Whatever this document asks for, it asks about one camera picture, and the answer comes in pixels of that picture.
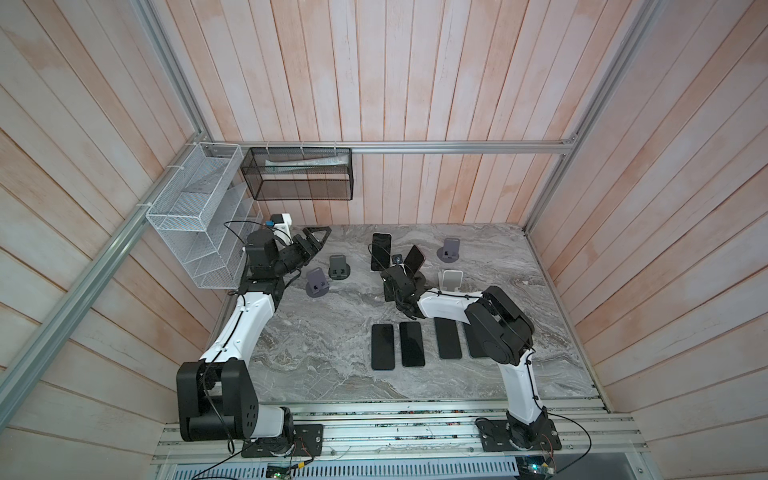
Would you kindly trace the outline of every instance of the gray marble tabletop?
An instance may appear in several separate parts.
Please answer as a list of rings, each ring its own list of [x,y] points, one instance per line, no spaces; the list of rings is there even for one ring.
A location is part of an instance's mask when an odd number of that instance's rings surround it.
[[[418,245],[427,257],[422,273],[432,285],[440,270],[462,270],[461,291],[501,287],[535,324],[533,370],[544,399],[596,396],[551,291],[518,227],[474,225],[353,225],[333,227],[323,250],[290,286],[264,328],[250,362],[250,376],[263,402],[334,402],[390,399],[503,399],[501,373],[490,359],[469,356],[459,328],[462,358],[440,359],[433,319],[423,319],[426,365],[405,368],[397,323],[409,321],[394,303],[385,303],[382,280],[370,270],[367,245],[374,232],[392,234],[392,253],[405,256]],[[445,237],[462,241],[460,258],[436,256]],[[330,280],[317,299],[304,291],[306,272],[328,258],[346,255],[352,274]],[[371,369],[371,325],[395,326],[396,367]]]

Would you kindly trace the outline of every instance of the phone screen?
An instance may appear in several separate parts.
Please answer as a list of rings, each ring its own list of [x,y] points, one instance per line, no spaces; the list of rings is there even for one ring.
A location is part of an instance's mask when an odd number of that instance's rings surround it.
[[[389,233],[374,233],[371,246],[371,270],[383,272],[389,268],[389,255],[392,250],[392,235]]]
[[[400,323],[400,353],[402,354],[402,366],[425,365],[421,323]]]
[[[411,247],[411,251],[408,252],[406,261],[403,264],[406,266],[406,275],[413,278],[416,272],[424,265],[424,253],[414,245]]]
[[[395,369],[395,327],[389,323],[371,326],[371,368]]]

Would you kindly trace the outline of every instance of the black wire basket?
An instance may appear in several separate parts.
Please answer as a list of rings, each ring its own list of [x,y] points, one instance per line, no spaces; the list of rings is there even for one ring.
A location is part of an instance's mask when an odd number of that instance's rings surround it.
[[[349,148],[252,147],[240,169],[254,200],[352,200]]]

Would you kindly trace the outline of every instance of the white mesh organizer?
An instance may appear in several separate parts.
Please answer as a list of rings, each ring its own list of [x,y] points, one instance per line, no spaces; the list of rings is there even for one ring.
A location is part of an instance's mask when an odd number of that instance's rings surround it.
[[[249,222],[263,221],[260,211],[249,217],[247,185],[229,187],[242,162],[239,145],[198,144],[147,212],[200,288],[237,288],[245,264],[242,240],[258,227]]]

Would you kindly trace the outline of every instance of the small black object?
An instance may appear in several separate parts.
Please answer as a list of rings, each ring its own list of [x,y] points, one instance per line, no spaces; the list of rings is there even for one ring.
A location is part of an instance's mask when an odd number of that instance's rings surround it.
[[[422,324],[400,322],[400,355],[402,366],[424,366],[424,340]]]
[[[482,348],[482,344],[472,330],[472,326],[464,324],[464,336],[467,337],[467,347],[469,348],[469,356],[473,359],[487,359],[488,354]]]
[[[435,334],[437,336],[437,350],[441,359],[462,358],[462,344],[458,340],[456,321],[436,317]]]
[[[437,257],[445,263],[454,263],[458,260],[458,247],[461,242],[458,238],[446,238],[442,247],[437,250]]]
[[[331,280],[344,280],[349,277],[349,264],[344,255],[331,255],[329,258],[328,276]]]
[[[389,255],[392,252],[392,235],[374,233],[371,244],[371,271],[383,272],[389,268]]]
[[[371,368],[395,369],[395,327],[391,323],[371,325]]]
[[[330,285],[326,279],[326,274],[319,266],[306,273],[306,294],[312,298],[317,298],[328,293]]]

